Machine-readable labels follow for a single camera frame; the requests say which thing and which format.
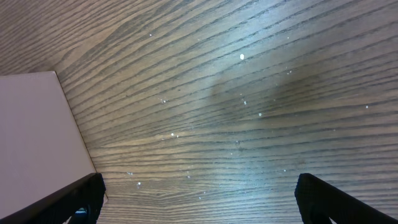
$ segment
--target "wooden surface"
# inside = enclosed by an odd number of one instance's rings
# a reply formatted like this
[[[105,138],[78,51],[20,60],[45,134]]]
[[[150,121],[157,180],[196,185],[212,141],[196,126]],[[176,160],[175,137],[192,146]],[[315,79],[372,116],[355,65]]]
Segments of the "wooden surface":
[[[397,15],[390,0],[4,0],[0,73],[58,73],[105,178],[99,223],[301,223],[302,172],[398,218]]]

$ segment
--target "wooden table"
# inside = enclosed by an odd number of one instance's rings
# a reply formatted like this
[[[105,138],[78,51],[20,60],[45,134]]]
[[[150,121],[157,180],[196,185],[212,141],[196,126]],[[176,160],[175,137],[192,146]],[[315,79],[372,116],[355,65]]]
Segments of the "wooden table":
[[[398,218],[397,1],[1,6],[0,73],[58,73],[98,223],[301,223],[303,172]]]

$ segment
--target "black object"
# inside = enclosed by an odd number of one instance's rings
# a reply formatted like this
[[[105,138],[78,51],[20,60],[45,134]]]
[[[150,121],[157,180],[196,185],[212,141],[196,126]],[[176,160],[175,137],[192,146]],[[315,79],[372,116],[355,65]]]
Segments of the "black object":
[[[398,224],[312,174],[300,174],[294,195],[304,224]]]
[[[102,175],[89,174],[28,207],[0,220],[3,223],[94,224],[102,208]]]

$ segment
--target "black plastic part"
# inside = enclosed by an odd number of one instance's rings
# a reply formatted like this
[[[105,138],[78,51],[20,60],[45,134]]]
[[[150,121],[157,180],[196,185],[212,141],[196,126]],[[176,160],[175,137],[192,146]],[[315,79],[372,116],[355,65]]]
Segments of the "black plastic part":
[[[53,223],[62,224],[71,216],[69,223],[96,223],[103,205],[105,185],[102,175],[89,174],[86,177],[58,190],[28,207],[0,220],[0,223]],[[75,214],[86,209],[84,217]]]
[[[300,174],[294,194],[304,224],[398,224],[312,174]]]

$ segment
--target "glossy wood surface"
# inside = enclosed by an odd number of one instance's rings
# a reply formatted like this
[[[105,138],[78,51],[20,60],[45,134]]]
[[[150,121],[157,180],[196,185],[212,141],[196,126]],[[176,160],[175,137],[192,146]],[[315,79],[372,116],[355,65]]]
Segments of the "glossy wood surface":
[[[0,4],[0,74],[57,72],[98,223],[302,223],[303,172],[398,218],[397,1]]]

